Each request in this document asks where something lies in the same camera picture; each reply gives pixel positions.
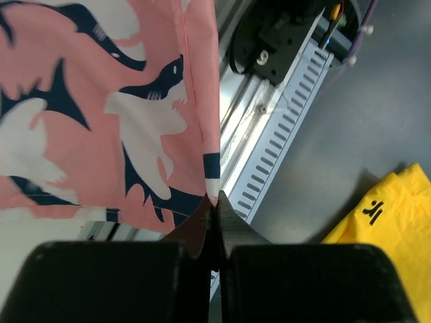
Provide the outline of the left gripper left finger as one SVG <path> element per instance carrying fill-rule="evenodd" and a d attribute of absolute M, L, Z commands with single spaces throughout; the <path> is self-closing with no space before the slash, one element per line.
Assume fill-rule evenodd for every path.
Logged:
<path fill-rule="evenodd" d="M 213 205 L 204 198 L 157 242 L 47 242 L 27 257 L 2 322 L 206 322 L 203 259 Z"/>

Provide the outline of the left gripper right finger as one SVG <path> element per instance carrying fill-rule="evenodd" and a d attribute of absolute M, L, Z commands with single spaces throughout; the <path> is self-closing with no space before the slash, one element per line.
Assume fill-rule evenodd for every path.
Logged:
<path fill-rule="evenodd" d="M 389 257 L 370 244 L 272 244 L 219 195 L 224 322 L 416 322 Z"/>

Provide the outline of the pink shark print shorts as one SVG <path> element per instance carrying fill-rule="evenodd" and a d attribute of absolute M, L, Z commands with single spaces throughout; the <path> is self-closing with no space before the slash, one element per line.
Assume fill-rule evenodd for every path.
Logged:
<path fill-rule="evenodd" d="M 1 2 L 1 220 L 168 233 L 220 189 L 213 1 Z"/>

